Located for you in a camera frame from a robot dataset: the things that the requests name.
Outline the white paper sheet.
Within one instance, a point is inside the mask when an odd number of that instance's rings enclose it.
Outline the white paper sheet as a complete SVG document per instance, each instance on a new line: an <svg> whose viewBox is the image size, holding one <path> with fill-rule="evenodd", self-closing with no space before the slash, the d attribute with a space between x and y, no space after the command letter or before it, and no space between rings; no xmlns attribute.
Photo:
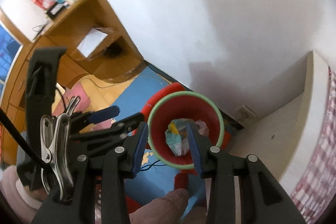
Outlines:
<svg viewBox="0 0 336 224"><path fill-rule="evenodd" d="M96 28L92 28L79 43L77 49L84 57L90 57L107 36L108 34L101 32Z"/></svg>

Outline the silver metal spring clamp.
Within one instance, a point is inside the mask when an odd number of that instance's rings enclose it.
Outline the silver metal spring clamp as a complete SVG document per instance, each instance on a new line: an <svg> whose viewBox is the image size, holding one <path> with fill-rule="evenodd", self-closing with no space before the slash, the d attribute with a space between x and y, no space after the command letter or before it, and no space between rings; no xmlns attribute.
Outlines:
<svg viewBox="0 0 336 224"><path fill-rule="evenodd" d="M59 202L72 199L74 180L68 164L68 139L71 120L63 113L54 122L51 117L41 118L41 157L47 167L41 170L42 183L47 193L59 188Z"/></svg>

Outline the white bed frame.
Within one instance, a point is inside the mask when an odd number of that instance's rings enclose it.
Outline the white bed frame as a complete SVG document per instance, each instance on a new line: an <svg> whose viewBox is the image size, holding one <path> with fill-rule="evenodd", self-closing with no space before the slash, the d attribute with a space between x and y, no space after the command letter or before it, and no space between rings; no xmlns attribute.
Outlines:
<svg viewBox="0 0 336 224"><path fill-rule="evenodd" d="M329 66L312 51L307 57L303 93L236 133L228 152L240 157L255 154L291 194L318 143L328 98Z"/></svg>

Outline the patterned heart bed sheet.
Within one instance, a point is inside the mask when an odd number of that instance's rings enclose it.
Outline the patterned heart bed sheet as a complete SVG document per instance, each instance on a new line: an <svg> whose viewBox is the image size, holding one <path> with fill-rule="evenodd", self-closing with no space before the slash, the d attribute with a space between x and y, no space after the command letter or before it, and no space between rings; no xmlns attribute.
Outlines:
<svg viewBox="0 0 336 224"><path fill-rule="evenodd" d="M313 156L290 194L306 223L316 223L335 196L335 72L329 69L329 95Z"/></svg>

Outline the wooden desk with shelves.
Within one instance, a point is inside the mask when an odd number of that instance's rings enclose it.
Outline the wooden desk with shelves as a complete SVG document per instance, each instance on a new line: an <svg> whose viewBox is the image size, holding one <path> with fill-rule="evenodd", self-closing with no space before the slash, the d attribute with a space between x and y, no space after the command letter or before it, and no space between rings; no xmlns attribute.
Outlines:
<svg viewBox="0 0 336 224"><path fill-rule="evenodd" d="M57 82L67 88L87 75L121 83L145 67L143 57L107 0L77 0L35 42L29 42L3 12L1 23L22 45L1 95L1 109L20 132L26 129L25 90L29 61L35 50L66 47Z"/></svg>

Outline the red bin green rim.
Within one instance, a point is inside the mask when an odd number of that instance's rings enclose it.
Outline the red bin green rim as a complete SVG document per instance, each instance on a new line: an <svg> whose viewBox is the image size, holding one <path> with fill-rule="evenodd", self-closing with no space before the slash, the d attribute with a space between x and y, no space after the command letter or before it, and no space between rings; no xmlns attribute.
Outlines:
<svg viewBox="0 0 336 224"><path fill-rule="evenodd" d="M156 92L141 110L149 128L146 148L162 162L187 174L196 174L191 154L176 157L166 144L165 131L174 119L188 118L203 121L209 128L213 145L225 149L232 134L217 106L207 97L186 91L181 84L173 83Z"/></svg>

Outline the colourful paper trash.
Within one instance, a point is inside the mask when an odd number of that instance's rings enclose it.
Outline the colourful paper trash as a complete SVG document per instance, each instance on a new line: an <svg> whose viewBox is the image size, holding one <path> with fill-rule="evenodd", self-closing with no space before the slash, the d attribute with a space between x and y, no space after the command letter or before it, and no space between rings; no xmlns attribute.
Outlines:
<svg viewBox="0 0 336 224"><path fill-rule="evenodd" d="M184 156L190 150L187 140L187 125L194 122L198 131L203 136L209 136L209 128L204 121L194 121L192 119L174 119L165 131L166 144L169 146L174 156Z"/></svg>

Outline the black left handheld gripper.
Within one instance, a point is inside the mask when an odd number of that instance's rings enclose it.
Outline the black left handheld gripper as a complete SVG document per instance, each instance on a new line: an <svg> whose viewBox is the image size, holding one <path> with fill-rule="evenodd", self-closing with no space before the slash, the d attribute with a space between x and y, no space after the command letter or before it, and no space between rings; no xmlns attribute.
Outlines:
<svg viewBox="0 0 336 224"><path fill-rule="evenodd" d="M66 47L46 47L34 50L27 71L26 103L26 142L38 155L41 155L40 122L44 115L52 116L51 107L55 99L56 80L60 58ZM80 133L89 124L97 124L118 116L120 109L111 106L97 112L77 112L71 115L72 141L107 141L110 136L129 133L145 120L142 113L136 113L114 123L110 128Z"/></svg>

